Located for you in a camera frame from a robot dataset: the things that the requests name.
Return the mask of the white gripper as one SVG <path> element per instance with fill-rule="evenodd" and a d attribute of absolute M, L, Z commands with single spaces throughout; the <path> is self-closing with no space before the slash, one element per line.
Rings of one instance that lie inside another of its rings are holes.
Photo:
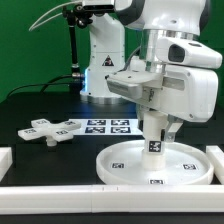
<path fill-rule="evenodd" d="M 169 114 L 165 142 L 175 141 L 183 120 L 206 122 L 214 112 L 218 77 L 212 70 L 167 65 L 164 75 L 140 72 L 138 82 L 144 88 L 140 103 Z"/>

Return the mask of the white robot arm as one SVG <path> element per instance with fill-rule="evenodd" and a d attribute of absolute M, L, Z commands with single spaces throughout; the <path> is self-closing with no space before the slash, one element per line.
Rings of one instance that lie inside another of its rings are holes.
<path fill-rule="evenodd" d="M 141 30 L 145 68 L 106 77 L 109 90 L 139 105 L 144 138 L 172 142 L 183 122 L 206 122 L 218 91 L 222 55 L 199 43 L 209 0 L 83 0 L 91 13 L 116 13 Z"/>

